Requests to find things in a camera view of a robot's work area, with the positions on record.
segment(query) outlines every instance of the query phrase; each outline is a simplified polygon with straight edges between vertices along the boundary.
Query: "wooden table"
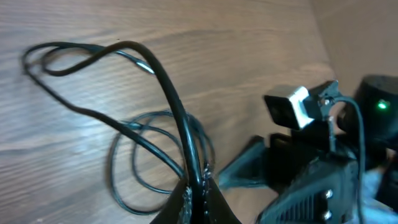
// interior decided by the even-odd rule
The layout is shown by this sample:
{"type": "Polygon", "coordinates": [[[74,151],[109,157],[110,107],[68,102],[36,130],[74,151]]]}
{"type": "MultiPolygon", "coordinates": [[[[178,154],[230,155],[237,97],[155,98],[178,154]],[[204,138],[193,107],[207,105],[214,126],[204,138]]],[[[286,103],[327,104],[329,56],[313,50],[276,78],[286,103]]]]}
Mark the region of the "wooden table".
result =
{"type": "MultiPolygon", "coordinates": [[[[2,0],[0,4],[0,223],[149,223],[119,208],[104,181],[115,131],[55,102],[21,75],[19,56],[53,40],[109,45],[135,40],[168,71],[186,109],[216,146],[216,170],[254,134],[274,125],[262,95],[279,84],[314,86],[333,77],[312,8],[305,0],[2,0]]],[[[54,68],[82,59],[63,56],[54,68]]],[[[112,56],[68,77],[43,79],[70,101],[125,119],[167,108],[157,80],[112,56]]],[[[174,122],[159,127],[175,132],[174,122]]],[[[147,137],[181,162],[175,146],[147,137]]],[[[116,178],[132,205],[151,208],[167,196],[143,189],[129,170],[130,143],[119,150],[116,178]]],[[[172,189],[176,177],[139,151],[139,172],[172,189]]],[[[243,223],[275,194],[225,192],[243,223]]]]}

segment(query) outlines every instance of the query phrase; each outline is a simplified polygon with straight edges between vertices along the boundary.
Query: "wooden surface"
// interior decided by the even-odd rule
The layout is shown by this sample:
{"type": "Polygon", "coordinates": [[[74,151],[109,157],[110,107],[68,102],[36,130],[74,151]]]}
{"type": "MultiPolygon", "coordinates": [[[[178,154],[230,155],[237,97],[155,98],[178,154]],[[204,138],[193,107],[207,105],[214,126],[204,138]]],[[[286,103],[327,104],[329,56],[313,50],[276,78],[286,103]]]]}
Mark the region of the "wooden surface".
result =
{"type": "MultiPolygon", "coordinates": [[[[0,223],[149,223],[119,208],[104,182],[115,132],[54,102],[21,75],[18,57],[53,40],[108,45],[142,42],[168,71],[186,109],[216,146],[216,169],[253,134],[274,125],[262,95],[278,84],[314,86],[333,77],[312,7],[304,0],[2,0],[0,4],[0,223]]],[[[81,56],[60,58],[66,67],[81,56]]],[[[116,56],[74,75],[44,77],[70,101],[126,119],[167,107],[155,78],[116,56]]],[[[174,122],[158,125],[174,131],[174,122]]],[[[169,140],[147,137],[181,161],[169,140]]],[[[167,197],[143,189],[129,171],[129,141],[117,158],[121,195],[150,208],[167,197]]],[[[172,189],[175,175],[143,150],[139,171],[172,189]]],[[[267,189],[224,192],[243,223],[274,197],[267,189]]]]}
{"type": "Polygon", "coordinates": [[[312,0],[340,89],[352,94],[366,74],[398,76],[398,1],[312,0]]]}

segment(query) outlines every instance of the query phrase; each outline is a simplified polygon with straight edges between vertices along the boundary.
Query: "wall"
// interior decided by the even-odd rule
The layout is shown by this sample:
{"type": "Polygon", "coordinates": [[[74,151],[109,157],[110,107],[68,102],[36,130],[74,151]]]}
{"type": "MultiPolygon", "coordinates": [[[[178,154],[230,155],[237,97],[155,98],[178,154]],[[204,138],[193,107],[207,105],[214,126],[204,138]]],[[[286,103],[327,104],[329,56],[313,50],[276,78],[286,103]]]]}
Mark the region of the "wall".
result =
{"type": "Polygon", "coordinates": [[[312,0],[340,89],[352,94],[363,75],[398,75],[398,1],[312,0]]]}

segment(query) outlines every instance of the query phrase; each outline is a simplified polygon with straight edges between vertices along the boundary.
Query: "ventilation slot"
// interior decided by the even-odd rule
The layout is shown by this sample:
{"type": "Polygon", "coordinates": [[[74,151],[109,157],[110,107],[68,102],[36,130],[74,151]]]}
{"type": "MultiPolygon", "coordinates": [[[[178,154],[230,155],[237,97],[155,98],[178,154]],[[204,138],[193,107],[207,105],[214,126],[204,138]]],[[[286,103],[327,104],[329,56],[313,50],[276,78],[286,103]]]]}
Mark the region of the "ventilation slot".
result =
{"type": "Polygon", "coordinates": [[[280,222],[305,221],[314,219],[315,196],[311,195],[299,203],[284,210],[279,216],[280,222]]]}

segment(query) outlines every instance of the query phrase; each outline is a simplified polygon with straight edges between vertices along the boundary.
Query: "black cable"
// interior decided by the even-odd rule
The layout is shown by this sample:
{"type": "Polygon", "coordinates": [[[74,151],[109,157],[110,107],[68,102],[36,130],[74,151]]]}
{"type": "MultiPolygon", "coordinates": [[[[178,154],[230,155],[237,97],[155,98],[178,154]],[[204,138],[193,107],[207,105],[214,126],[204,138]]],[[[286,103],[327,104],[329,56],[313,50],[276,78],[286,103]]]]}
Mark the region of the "black cable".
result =
{"type": "MultiPolygon", "coordinates": [[[[55,98],[57,101],[59,101],[61,104],[66,106],[68,109],[80,113],[83,115],[91,116],[92,118],[98,119],[105,124],[111,126],[112,128],[116,129],[119,131],[119,136],[122,134],[127,136],[128,138],[132,139],[136,144],[141,145],[145,149],[147,149],[149,152],[153,153],[153,155],[157,156],[161,161],[166,163],[180,178],[185,177],[188,179],[188,184],[189,187],[192,189],[192,194],[193,194],[193,199],[196,200],[197,202],[200,202],[200,200],[203,200],[203,195],[202,195],[202,176],[201,176],[201,170],[200,170],[200,163],[199,163],[199,158],[198,158],[198,152],[196,149],[196,145],[194,142],[194,135],[191,133],[191,129],[194,131],[194,133],[197,134],[200,140],[200,145],[201,148],[203,149],[203,157],[205,161],[205,165],[208,163],[208,156],[206,154],[206,143],[205,141],[208,141],[208,144],[210,145],[210,150],[211,150],[211,155],[214,156],[214,148],[213,145],[209,139],[209,137],[204,133],[203,127],[201,126],[200,122],[194,118],[190,114],[186,114],[182,103],[177,95],[177,92],[175,91],[174,86],[172,85],[172,82],[170,81],[169,77],[167,76],[165,70],[161,66],[160,62],[155,58],[155,56],[152,54],[150,50],[148,50],[146,47],[144,47],[141,44],[138,44],[136,42],[130,42],[130,41],[125,41],[125,42],[119,42],[117,44],[110,45],[108,47],[102,47],[99,45],[91,45],[91,44],[74,44],[74,43],[68,43],[68,42],[51,42],[51,43],[46,43],[46,44],[40,44],[33,46],[29,48],[22,56],[21,58],[22,66],[24,69],[24,72],[26,75],[31,77],[31,79],[38,84],[41,88],[43,88],[49,95],[51,95],[53,98],[55,98]],[[49,75],[56,76],[56,77],[62,77],[65,75],[69,75],[73,72],[77,72],[82,68],[85,68],[92,63],[96,62],[100,58],[104,57],[107,54],[110,53],[116,53],[119,54],[128,60],[132,61],[135,63],[137,66],[139,66],[141,69],[148,73],[154,73],[166,95],[167,101],[169,102],[170,109],[172,113],[166,113],[166,112],[161,112],[160,114],[164,114],[167,116],[172,115],[176,121],[178,132],[180,134],[181,140],[182,140],[182,151],[183,151],[183,157],[185,159],[185,168],[186,168],[186,173],[188,175],[184,175],[183,169],[175,162],[173,161],[168,155],[166,155],[165,152],[160,150],[157,146],[153,145],[151,142],[149,142],[147,139],[143,138],[140,134],[135,133],[132,131],[132,129],[137,128],[141,129],[141,131],[144,131],[145,129],[150,129],[153,131],[158,131],[162,134],[166,134],[169,137],[171,134],[165,132],[164,130],[161,131],[161,129],[149,126],[149,124],[146,125],[141,125],[139,123],[130,123],[129,126],[119,123],[118,121],[114,120],[113,118],[110,118],[109,116],[94,111],[94,110],[89,110],[86,108],[81,108],[78,106],[75,106],[74,104],[70,103],[54,90],[52,90],[49,86],[47,86],[44,82],[39,80],[35,75],[33,75],[30,72],[30,65],[27,62],[28,56],[35,52],[36,50],[44,49],[51,47],[53,48],[52,50],[48,51],[44,56],[41,58],[41,66],[42,66],[42,71],[45,73],[48,73],[49,75]],[[84,49],[88,51],[89,53],[92,54],[91,57],[87,58],[86,60],[70,67],[64,70],[50,70],[47,67],[47,63],[49,58],[57,53],[60,50],[63,49],[84,49]],[[144,61],[141,59],[135,58],[131,55],[128,55],[122,51],[121,49],[133,49],[137,51],[139,54],[141,54],[148,62],[146,64],[144,61]]],[[[140,116],[140,118],[148,116],[147,114],[143,114],[140,116]]],[[[114,167],[114,157],[116,155],[116,149],[118,145],[119,138],[115,138],[111,150],[109,152],[109,167],[110,167],[110,172],[109,172],[109,177],[111,179],[110,186],[111,186],[111,192],[117,203],[124,208],[125,210],[135,213],[138,215],[147,215],[153,212],[158,211],[159,209],[151,210],[151,211],[139,211],[135,210],[129,206],[127,206],[123,200],[121,199],[120,195],[118,194],[118,191],[116,189],[116,186],[114,184],[114,179],[113,179],[113,167],[114,167]]],[[[150,185],[145,185],[151,190],[154,190],[150,185]]]]}
{"type": "Polygon", "coordinates": [[[357,192],[357,209],[358,209],[358,220],[360,224],[363,224],[364,217],[363,217],[363,209],[362,209],[362,181],[363,181],[363,174],[365,173],[365,159],[366,159],[366,149],[365,149],[365,133],[364,133],[364,124],[363,124],[363,117],[361,114],[361,110],[359,109],[358,104],[350,97],[346,96],[339,96],[335,98],[336,102],[345,102],[351,104],[355,112],[358,116],[358,125],[359,125],[359,171],[358,171],[358,192],[357,192]]]}
{"type": "Polygon", "coordinates": [[[334,130],[333,117],[328,117],[328,127],[329,127],[329,151],[336,152],[336,136],[334,130]]]}
{"type": "MultiPolygon", "coordinates": [[[[149,125],[151,124],[151,122],[153,122],[155,120],[155,118],[151,118],[150,120],[148,120],[141,128],[141,130],[139,131],[139,135],[143,135],[145,131],[148,130],[149,125]]],[[[157,187],[154,187],[150,184],[148,184],[147,182],[145,182],[138,174],[138,171],[136,169],[136,158],[137,158],[137,148],[138,145],[137,143],[133,143],[132,144],[132,149],[131,149],[131,170],[132,170],[132,174],[134,175],[134,177],[136,178],[136,180],[145,188],[153,191],[153,192],[157,192],[160,194],[171,194],[171,190],[163,190],[163,189],[158,189],[157,187]]]]}

